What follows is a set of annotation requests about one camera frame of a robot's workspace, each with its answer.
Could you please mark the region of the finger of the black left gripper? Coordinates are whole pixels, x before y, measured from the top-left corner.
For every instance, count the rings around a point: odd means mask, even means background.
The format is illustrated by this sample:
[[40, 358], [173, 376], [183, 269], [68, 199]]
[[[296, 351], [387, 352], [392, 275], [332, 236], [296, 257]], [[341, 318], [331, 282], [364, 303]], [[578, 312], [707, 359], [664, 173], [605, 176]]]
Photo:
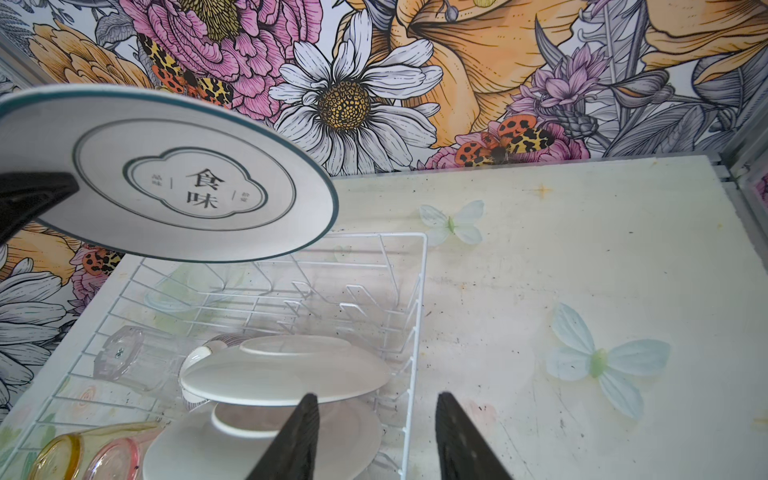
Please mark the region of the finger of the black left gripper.
[[25, 225], [79, 191], [65, 172], [13, 172], [1, 175], [1, 244]]

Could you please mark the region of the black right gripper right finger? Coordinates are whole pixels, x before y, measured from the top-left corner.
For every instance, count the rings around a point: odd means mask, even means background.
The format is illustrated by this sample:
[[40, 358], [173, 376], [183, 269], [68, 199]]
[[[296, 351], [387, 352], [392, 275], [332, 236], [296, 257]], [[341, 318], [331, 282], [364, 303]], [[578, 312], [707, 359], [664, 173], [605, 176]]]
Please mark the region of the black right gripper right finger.
[[512, 480], [456, 398], [438, 395], [436, 445], [443, 480]]

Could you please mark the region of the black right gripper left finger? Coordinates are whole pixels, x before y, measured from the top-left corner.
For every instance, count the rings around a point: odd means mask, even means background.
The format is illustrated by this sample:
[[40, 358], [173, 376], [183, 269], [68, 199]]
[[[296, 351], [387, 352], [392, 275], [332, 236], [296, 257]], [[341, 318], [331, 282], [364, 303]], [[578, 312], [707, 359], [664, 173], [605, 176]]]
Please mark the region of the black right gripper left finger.
[[247, 476], [248, 480], [312, 480], [320, 430], [317, 396], [306, 394]]

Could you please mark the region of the white plate green band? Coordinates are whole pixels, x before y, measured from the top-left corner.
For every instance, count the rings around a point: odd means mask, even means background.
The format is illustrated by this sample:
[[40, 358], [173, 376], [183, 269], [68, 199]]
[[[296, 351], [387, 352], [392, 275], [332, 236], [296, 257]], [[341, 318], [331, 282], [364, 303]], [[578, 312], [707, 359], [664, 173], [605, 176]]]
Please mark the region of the white plate green band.
[[[144, 479], [244, 479], [272, 443], [271, 437], [230, 435], [213, 421], [214, 405], [204, 404], [172, 422], [144, 456]], [[354, 479], [375, 458], [381, 423], [359, 400], [320, 407], [315, 458], [316, 479]]]

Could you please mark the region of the white plate green rim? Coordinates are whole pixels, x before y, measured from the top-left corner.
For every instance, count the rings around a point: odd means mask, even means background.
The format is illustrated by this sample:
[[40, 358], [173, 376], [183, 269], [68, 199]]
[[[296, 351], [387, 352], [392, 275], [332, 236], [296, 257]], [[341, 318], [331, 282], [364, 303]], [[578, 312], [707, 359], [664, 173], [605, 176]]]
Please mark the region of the white plate green rim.
[[203, 101], [105, 84], [1, 101], [1, 170], [76, 191], [39, 223], [110, 250], [234, 263], [302, 250], [334, 225], [329, 176], [273, 130]]

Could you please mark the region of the white plate red characters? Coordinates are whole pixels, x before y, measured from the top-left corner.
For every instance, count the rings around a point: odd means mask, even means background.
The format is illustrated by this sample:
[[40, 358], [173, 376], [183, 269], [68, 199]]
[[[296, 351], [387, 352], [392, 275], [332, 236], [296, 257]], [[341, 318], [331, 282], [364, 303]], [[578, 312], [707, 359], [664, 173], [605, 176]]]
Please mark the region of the white plate red characters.
[[295, 406], [307, 394], [320, 403], [359, 397], [385, 386], [389, 366], [339, 337], [264, 336], [228, 347], [180, 376], [188, 392], [243, 406]]

